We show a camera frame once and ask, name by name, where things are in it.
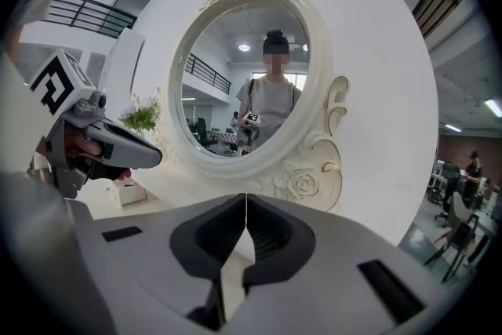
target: ceiling light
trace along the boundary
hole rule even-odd
[[[494,100],[486,100],[485,105],[492,110],[495,116],[497,116],[498,118],[502,118],[502,111],[500,110],[499,105],[497,105]]]
[[[452,125],[445,125],[448,127],[450,130],[457,131],[458,133],[462,133],[462,130],[460,130],[458,127],[452,126]]]

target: mirror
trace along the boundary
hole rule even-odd
[[[184,122],[208,152],[243,156],[281,128],[308,73],[301,22],[274,0],[246,0],[200,34],[185,64]]]

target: hand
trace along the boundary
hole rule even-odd
[[[64,138],[64,149],[68,154],[76,154],[80,151],[91,155],[99,155],[101,153],[101,147],[96,141],[89,140],[80,129],[72,126],[67,128],[67,135]],[[129,177],[131,177],[131,170],[126,169],[118,177],[118,180],[124,180]]]

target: gray t-shirt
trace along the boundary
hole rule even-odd
[[[249,105],[249,83],[242,86],[236,97],[246,105],[248,111],[260,116],[260,134],[253,141],[254,150],[281,128],[298,102],[301,91],[285,78],[281,82],[272,82],[263,76],[254,81]]]

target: white ornate mirror frame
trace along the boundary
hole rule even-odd
[[[249,189],[328,210],[341,192],[341,160],[334,132],[347,113],[345,77],[333,72],[333,50],[326,25],[307,0],[273,0],[300,20],[309,45],[309,72],[301,98],[281,129],[263,146],[240,158],[209,153],[184,122],[182,78],[188,55],[199,35],[221,14],[252,0],[207,0],[176,48],[161,91],[161,137],[200,173],[215,179],[247,179]]]

